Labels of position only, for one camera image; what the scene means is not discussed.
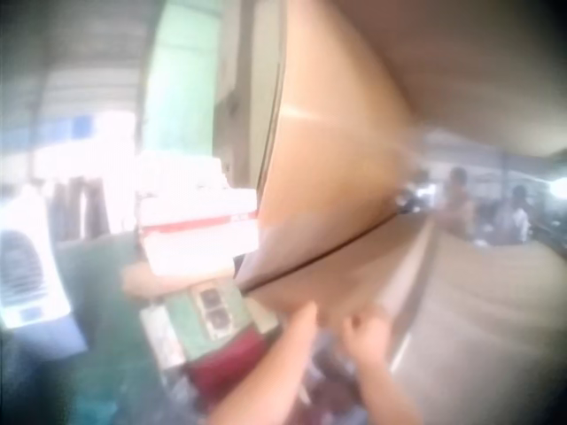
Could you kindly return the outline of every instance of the man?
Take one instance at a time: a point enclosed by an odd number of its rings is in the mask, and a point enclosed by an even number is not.
[[[469,239],[472,236],[474,204],[467,191],[468,175],[464,168],[453,168],[445,186],[446,199],[439,208],[439,225],[447,232]]]
[[[527,202],[527,189],[517,185],[512,189],[511,199],[504,204],[496,216],[496,243],[525,243],[530,232],[530,220]]]
[[[213,411],[209,425],[279,425],[293,408],[317,333],[317,306],[297,311],[259,365]],[[362,399],[376,425],[415,425],[421,420],[388,370],[390,322],[369,308],[345,319],[341,339],[356,367]]]

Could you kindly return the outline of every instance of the green wall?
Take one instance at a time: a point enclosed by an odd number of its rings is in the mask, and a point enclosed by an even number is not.
[[[221,1],[166,2],[148,75],[142,145],[213,152]]]

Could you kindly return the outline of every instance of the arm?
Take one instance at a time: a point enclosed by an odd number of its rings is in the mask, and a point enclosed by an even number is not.
[[[293,407],[317,332],[317,306],[309,303],[258,366],[216,407],[209,425],[276,425]]]
[[[343,323],[343,344],[357,366],[362,399],[373,423],[417,425],[422,421],[386,364],[390,323],[384,313],[368,309]]]

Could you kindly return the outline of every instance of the red object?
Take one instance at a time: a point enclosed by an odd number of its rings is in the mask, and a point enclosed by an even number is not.
[[[240,214],[222,215],[221,217],[211,217],[199,220],[187,220],[179,223],[165,223],[155,224],[152,226],[143,226],[142,232],[145,236],[151,233],[175,233],[183,232],[185,230],[193,230],[195,228],[210,228],[211,226],[220,226],[222,224],[229,224],[235,221],[255,220],[257,212],[243,212]]]
[[[221,401],[254,369],[267,350],[255,327],[238,334],[220,350],[189,365],[189,376],[207,407]]]

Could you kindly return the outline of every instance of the white fan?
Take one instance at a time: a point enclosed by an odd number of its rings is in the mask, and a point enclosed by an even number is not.
[[[0,317],[46,359],[86,349],[53,258],[45,203],[32,188],[0,206]]]

